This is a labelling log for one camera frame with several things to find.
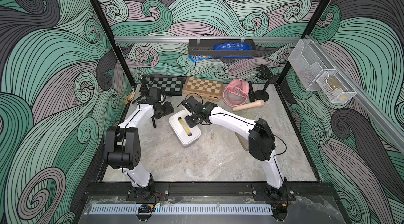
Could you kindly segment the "yellow tissue paper pack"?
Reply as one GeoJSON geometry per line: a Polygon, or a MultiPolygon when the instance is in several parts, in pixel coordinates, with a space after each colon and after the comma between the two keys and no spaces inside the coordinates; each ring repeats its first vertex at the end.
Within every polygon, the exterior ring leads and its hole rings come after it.
{"type": "Polygon", "coordinates": [[[187,126],[187,123],[185,122],[185,120],[181,117],[178,117],[178,121],[181,124],[181,126],[183,127],[184,131],[186,132],[186,134],[190,137],[192,136],[192,133],[189,129],[189,127],[187,126]]]}

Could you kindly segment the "white tissue box lid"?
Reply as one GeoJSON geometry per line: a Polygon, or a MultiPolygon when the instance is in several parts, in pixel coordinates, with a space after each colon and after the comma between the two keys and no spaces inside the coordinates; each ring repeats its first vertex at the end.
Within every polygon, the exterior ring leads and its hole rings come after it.
{"type": "Polygon", "coordinates": [[[178,121],[178,117],[181,117],[185,120],[185,117],[188,115],[189,114],[186,110],[181,110],[169,118],[169,124],[170,124],[173,132],[175,133],[177,139],[180,141],[180,143],[183,147],[188,147],[188,146],[192,145],[194,142],[196,142],[197,140],[200,139],[201,134],[202,134],[201,130],[197,126],[190,128],[190,126],[188,124],[187,124],[187,126],[189,127],[189,129],[192,133],[192,136],[189,137],[186,134],[183,127],[181,126],[181,124],[178,121]]]}

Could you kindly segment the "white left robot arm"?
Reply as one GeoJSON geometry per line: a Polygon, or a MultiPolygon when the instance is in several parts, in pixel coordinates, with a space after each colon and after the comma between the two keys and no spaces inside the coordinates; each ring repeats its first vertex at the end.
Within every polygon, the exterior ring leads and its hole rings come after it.
{"type": "Polygon", "coordinates": [[[120,169],[133,187],[148,188],[152,175],[141,164],[140,134],[149,120],[160,119],[174,112],[170,101],[143,103],[118,126],[111,126],[105,135],[104,160],[113,169],[120,169]]]}

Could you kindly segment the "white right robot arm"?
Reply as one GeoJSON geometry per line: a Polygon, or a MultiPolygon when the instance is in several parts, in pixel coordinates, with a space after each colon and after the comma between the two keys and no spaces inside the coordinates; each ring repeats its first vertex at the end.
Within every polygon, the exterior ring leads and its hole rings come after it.
{"type": "Polygon", "coordinates": [[[272,133],[266,120],[247,119],[226,111],[217,104],[202,104],[194,97],[184,99],[181,106],[188,112],[185,121],[189,128],[198,125],[219,125],[246,139],[248,152],[261,162],[267,185],[274,189],[282,188],[285,177],[277,163],[275,140],[278,137],[272,133]]]}

